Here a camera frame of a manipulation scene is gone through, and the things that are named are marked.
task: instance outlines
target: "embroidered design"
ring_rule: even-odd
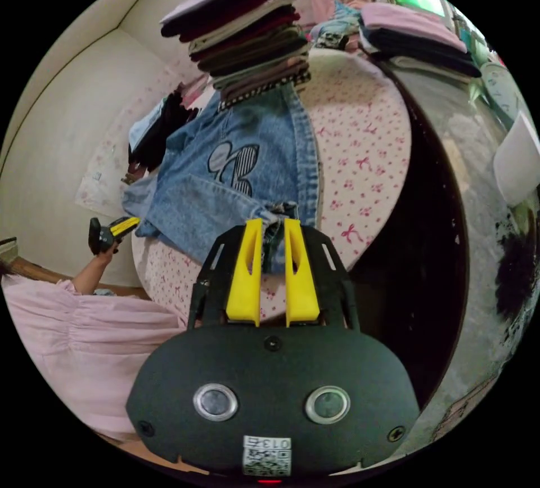
[[[253,194],[250,182],[245,178],[255,168],[259,159],[259,145],[246,145],[232,152],[229,141],[220,143],[208,158],[208,171],[215,175],[218,182],[223,183],[223,174],[227,166],[234,163],[231,187],[248,197]]]

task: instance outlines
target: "person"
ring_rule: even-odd
[[[64,404],[99,435],[138,441],[125,403],[148,356],[183,332],[179,314],[137,297],[94,295],[116,246],[56,284],[20,276],[0,262],[15,328]]]

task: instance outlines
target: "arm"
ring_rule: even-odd
[[[113,260],[113,252],[117,244],[108,251],[95,256],[75,278],[73,286],[81,295],[92,295],[100,283],[107,265]]]

